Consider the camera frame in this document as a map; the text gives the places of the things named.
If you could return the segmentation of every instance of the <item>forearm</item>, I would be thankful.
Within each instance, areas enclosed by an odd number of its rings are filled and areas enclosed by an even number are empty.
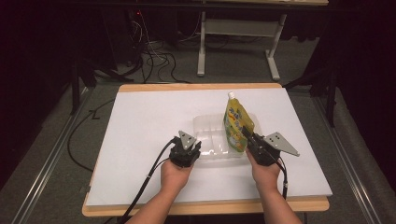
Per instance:
[[[164,223],[177,194],[178,192],[160,190],[126,223]]]
[[[264,210],[265,221],[267,224],[301,223],[301,220],[297,218],[289,204],[277,189],[262,190],[258,188],[258,190],[262,200],[262,209]]]

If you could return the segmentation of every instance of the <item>yellow pouch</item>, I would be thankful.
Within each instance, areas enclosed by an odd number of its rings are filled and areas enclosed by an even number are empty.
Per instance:
[[[244,152],[248,145],[248,140],[242,135],[242,128],[246,127],[250,133],[253,133],[254,122],[245,108],[239,104],[232,91],[228,93],[228,97],[229,100],[223,119],[227,142],[236,151]]]

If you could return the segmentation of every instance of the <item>human arm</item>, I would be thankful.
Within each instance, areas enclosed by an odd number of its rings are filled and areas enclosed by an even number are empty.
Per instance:
[[[171,161],[161,166],[161,189],[126,223],[164,223],[169,209],[176,196],[186,186],[192,170],[191,167],[181,168]]]
[[[259,165],[248,150],[247,157],[250,160],[253,179],[256,181],[256,188],[260,194],[266,223],[301,223],[277,189],[280,168],[276,164]]]

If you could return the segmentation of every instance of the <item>transparent plastic container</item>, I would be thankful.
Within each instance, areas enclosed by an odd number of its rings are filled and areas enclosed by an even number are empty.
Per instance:
[[[254,114],[248,113],[255,123],[254,132],[261,134],[262,130]],[[224,128],[224,114],[211,114],[197,116],[193,119],[193,131],[197,142],[201,141],[200,160],[217,160],[241,158],[245,152],[238,152],[229,147]]]

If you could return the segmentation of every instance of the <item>person's left hand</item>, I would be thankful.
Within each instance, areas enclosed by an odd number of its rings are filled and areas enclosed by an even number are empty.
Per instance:
[[[165,161],[161,166],[161,189],[179,193],[189,181],[192,166],[181,168],[170,160]]]

